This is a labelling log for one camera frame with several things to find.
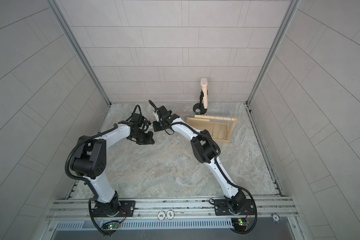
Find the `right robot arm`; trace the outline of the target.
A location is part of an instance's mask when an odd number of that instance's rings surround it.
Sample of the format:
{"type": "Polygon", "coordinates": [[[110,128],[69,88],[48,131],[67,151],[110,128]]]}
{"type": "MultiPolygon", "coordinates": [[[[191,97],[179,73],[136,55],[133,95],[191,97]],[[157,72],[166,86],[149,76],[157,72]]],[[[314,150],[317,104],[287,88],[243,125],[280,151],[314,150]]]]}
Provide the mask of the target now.
{"type": "Polygon", "coordinates": [[[234,215],[243,212],[244,204],[247,201],[244,190],[232,182],[232,179],[222,166],[219,159],[221,149],[212,139],[210,133],[207,130],[200,131],[191,127],[178,115],[167,110],[165,106],[158,108],[151,100],[149,100],[149,103],[154,108],[156,118],[156,121],[153,122],[154,130],[159,132],[170,129],[188,139],[195,158],[210,169],[221,186],[228,209],[234,215]]]}

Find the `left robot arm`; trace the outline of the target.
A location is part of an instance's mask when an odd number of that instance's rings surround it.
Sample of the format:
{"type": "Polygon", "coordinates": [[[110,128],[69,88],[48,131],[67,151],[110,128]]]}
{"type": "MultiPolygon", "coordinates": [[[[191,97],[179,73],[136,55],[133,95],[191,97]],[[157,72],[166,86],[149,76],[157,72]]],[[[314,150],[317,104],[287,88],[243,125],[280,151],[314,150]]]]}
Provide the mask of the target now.
{"type": "Polygon", "coordinates": [[[150,125],[142,114],[132,113],[127,120],[114,124],[109,130],[78,139],[67,158],[66,174],[83,181],[94,194],[89,205],[94,202],[95,209],[90,213],[113,217],[121,211],[118,193],[111,187],[105,173],[107,149],[122,139],[138,145],[153,145],[153,132],[148,130],[150,125]]]}

